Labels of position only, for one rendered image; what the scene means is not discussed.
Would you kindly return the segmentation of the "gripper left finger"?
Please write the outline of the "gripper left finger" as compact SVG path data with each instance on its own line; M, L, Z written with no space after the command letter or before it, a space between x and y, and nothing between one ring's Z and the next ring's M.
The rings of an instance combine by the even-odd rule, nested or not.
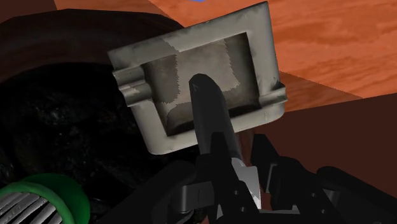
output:
M207 211L209 224L252 222L260 198L245 177L256 178L256 170L236 171L239 162L229 155L224 133L212 133L210 144L195 164L176 161L161 170L110 210L102 224L185 224L197 209Z

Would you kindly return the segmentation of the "green rimmed ribbed grey object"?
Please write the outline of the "green rimmed ribbed grey object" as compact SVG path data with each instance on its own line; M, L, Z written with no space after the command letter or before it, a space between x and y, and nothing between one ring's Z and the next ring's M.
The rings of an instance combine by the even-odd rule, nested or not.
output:
M88 224L90 203L75 180L35 174L0 188L0 224Z

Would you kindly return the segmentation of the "large dark round bowl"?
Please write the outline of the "large dark round bowl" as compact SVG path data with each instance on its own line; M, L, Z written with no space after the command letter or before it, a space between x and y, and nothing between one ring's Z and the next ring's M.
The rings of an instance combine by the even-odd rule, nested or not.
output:
M112 49L175 31L163 15L60 10L0 22L0 186L39 173L76 180L89 224L197 147L152 155L113 77Z

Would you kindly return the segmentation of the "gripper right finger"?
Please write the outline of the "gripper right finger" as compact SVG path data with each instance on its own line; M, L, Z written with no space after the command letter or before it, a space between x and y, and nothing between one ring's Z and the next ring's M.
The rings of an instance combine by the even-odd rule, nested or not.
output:
M251 164L270 194L269 224L397 224L396 198L336 167L310 172L264 134L254 136Z

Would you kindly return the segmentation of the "grey square ashtray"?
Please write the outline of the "grey square ashtray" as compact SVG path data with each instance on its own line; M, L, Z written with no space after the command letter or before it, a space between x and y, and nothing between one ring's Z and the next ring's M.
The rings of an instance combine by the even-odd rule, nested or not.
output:
M132 110L148 151L164 155L197 143L190 78L211 77L223 91L236 132L279 119L286 88L280 81L269 5L111 50L113 76Z

